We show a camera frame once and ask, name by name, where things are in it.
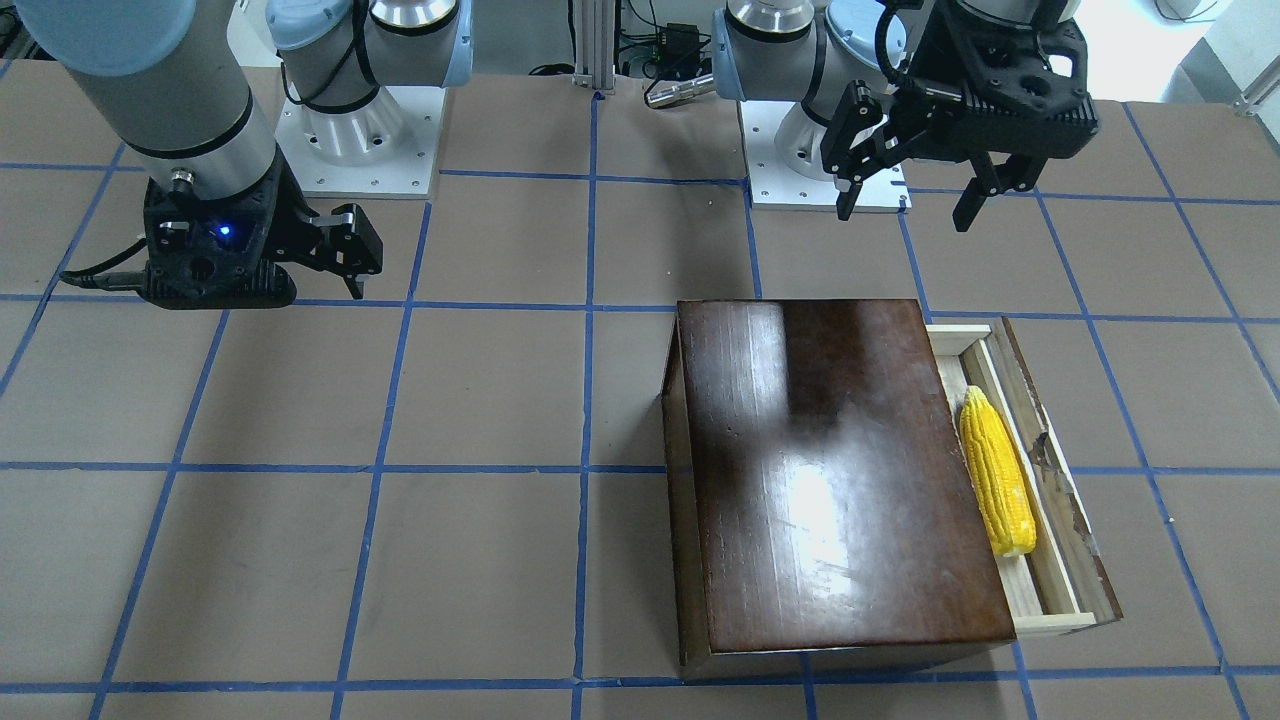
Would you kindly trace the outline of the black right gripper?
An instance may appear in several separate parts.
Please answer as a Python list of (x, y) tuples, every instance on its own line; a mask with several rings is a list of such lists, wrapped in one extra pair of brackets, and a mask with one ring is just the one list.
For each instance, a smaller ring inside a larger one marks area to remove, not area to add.
[(287, 161), (247, 190), (198, 200), (151, 179), (143, 195), (148, 260), (140, 297), (164, 309), (273, 309), (297, 288), (287, 263), (343, 277), (352, 300), (383, 273), (384, 246), (356, 202), (325, 215), (307, 205)]

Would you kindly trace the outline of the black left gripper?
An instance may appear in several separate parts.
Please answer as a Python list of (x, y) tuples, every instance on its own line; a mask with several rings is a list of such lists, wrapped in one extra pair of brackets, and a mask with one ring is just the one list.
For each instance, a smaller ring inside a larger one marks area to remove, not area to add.
[[(916, 47), (891, 60), (899, 105), (913, 102), (947, 154), (969, 154), (974, 170), (952, 211), (968, 232), (988, 199), (1029, 191), (1041, 158), (1075, 156), (1100, 132), (1088, 85), (1088, 47), (1076, 1), (934, 1)], [(908, 142), (878, 96), (855, 79), (842, 91), (820, 163), (835, 178), (840, 220), (864, 183), (908, 159)]]

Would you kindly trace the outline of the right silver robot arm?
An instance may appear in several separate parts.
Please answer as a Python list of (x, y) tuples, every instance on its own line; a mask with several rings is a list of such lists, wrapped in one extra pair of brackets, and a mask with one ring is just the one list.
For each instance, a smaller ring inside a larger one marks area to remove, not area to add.
[(468, 1), (270, 1), (294, 131), (273, 123), (227, 37), (224, 1), (19, 1), (59, 61), (148, 173), (143, 229), (115, 256), (64, 270), (64, 284), (132, 292), (170, 310), (294, 302), (288, 264), (364, 297), (384, 245), (367, 213), (314, 210), (306, 183), (366, 168), (388, 192), (398, 160), (425, 161), (394, 88), (451, 88), (474, 69)]

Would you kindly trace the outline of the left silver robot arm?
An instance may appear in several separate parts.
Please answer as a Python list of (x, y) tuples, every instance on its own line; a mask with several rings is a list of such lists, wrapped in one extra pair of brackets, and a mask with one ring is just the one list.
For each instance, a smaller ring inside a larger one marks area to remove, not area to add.
[(727, 1), (714, 17), (721, 97), (795, 102), (805, 150), (849, 219), (864, 184), (908, 160), (966, 163), (952, 213), (1027, 192), (1100, 132), (1074, 1)]

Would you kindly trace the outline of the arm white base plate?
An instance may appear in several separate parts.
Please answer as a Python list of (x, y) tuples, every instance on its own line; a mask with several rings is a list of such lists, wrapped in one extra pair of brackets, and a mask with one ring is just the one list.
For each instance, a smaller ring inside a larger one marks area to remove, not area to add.
[(393, 86), (340, 115), (287, 102), (275, 136), (308, 199), (429, 200), (447, 99), (444, 88)]
[(833, 211), (836, 178), (824, 172), (826, 129), (797, 102), (739, 104), (753, 205), (785, 211)]

